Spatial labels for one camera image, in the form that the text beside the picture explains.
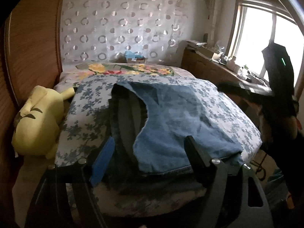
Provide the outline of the circle patterned padded headboard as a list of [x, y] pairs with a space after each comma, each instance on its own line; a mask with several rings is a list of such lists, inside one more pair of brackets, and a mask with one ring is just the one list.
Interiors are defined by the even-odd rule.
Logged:
[[63, 0], [64, 64], [119, 62], [125, 51], [178, 66], [187, 40], [201, 40], [207, 8], [198, 0]]

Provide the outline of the yellow plush toy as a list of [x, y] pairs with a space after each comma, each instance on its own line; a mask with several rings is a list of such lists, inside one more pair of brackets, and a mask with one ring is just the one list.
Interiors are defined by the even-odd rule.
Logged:
[[12, 146], [17, 154], [52, 159], [58, 148], [59, 125], [64, 116], [64, 101], [75, 95], [74, 88], [59, 93], [35, 86], [14, 120]]

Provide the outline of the long wooden sideboard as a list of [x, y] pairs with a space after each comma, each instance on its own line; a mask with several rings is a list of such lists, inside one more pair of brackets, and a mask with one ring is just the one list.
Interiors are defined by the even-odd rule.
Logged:
[[[196, 78], [208, 80], [215, 85], [226, 81], [233, 83], [249, 83], [246, 80], [240, 79], [225, 66], [214, 63], [209, 59], [204, 58], [203, 55], [200, 55], [193, 49], [187, 47], [183, 51], [181, 68], [190, 72]], [[248, 104], [243, 98], [237, 95], [228, 94], [227, 96], [239, 106], [257, 127], [260, 126], [260, 108], [256, 104]]]

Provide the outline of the colourful floral bed sheet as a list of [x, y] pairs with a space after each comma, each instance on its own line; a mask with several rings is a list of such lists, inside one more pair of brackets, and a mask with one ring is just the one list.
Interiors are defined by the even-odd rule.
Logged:
[[92, 75], [158, 75], [194, 77], [190, 72], [174, 66], [144, 63], [83, 63], [79, 65], [67, 65], [61, 73], [59, 83], [54, 89], [61, 93], [74, 87], [83, 79]]

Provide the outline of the blue floral white quilt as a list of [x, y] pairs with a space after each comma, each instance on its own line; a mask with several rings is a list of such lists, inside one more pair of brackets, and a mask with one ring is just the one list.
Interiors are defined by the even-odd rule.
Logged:
[[[250, 161], [262, 144], [257, 127], [227, 95], [218, 92], [210, 81], [197, 79], [185, 70], [178, 70], [172, 76], [92, 75], [84, 80], [65, 73], [64, 80], [55, 89], [61, 91], [67, 87], [75, 87], [76, 94], [60, 133], [55, 158], [58, 166], [71, 165], [80, 158], [87, 157], [94, 148], [101, 145], [106, 136], [110, 91], [116, 82], [124, 80], [192, 86], [198, 99], [206, 107], [210, 120], [231, 139], [241, 144], [241, 157], [244, 161]], [[105, 183], [93, 188], [93, 195], [101, 212], [119, 217], [165, 214], [204, 194], [205, 190], [198, 187], [193, 190], [166, 190], [159, 197], [139, 192], [124, 195]]]

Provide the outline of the blue tissue box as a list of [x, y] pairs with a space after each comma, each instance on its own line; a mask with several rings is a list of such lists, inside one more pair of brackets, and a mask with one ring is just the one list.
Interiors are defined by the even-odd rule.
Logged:
[[125, 51], [124, 53], [127, 63], [145, 64], [147, 59], [139, 52]]

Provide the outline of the white bottle on sideboard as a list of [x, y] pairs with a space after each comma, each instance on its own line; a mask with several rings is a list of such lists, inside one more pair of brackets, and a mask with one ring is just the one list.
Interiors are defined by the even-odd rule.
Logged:
[[236, 68], [237, 68], [237, 65], [236, 65], [235, 61], [236, 61], [236, 56], [232, 56], [232, 57], [228, 60], [227, 65], [226, 65], [226, 67], [227, 67], [229, 70], [233, 71], [233, 72], [234, 72], [234, 71], [236, 70]]

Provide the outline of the blue denim jeans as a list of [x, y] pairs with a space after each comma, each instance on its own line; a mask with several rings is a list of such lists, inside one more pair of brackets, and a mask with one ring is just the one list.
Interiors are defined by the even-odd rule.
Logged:
[[191, 163], [184, 150], [188, 136], [211, 158], [232, 166], [243, 162], [241, 144], [208, 118], [191, 86], [118, 82], [109, 111], [115, 151], [107, 176], [114, 182], [143, 185], [189, 174]]

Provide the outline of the brown wooden wardrobe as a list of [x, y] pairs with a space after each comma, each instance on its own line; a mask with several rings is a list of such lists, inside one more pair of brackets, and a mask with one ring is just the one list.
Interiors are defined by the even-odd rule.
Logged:
[[52, 87], [62, 71], [63, 0], [1, 0], [1, 193], [11, 189], [12, 121], [32, 88]]

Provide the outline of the cardboard box on sideboard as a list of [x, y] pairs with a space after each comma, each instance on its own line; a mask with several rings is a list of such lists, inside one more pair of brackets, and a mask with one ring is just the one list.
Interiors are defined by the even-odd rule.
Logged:
[[210, 49], [207, 49], [205, 47], [198, 48], [198, 51], [203, 54], [205, 57], [213, 60], [218, 60], [222, 56], [222, 52], [217, 53], [215, 51], [212, 51]]

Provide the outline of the bright window with frame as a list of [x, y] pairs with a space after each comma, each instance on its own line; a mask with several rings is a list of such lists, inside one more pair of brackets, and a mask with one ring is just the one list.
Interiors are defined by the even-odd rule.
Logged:
[[237, 65], [268, 81], [262, 51], [270, 42], [286, 48], [297, 81], [303, 59], [303, 34], [287, 9], [278, 0], [235, 0], [226, 54], [235, 57]]

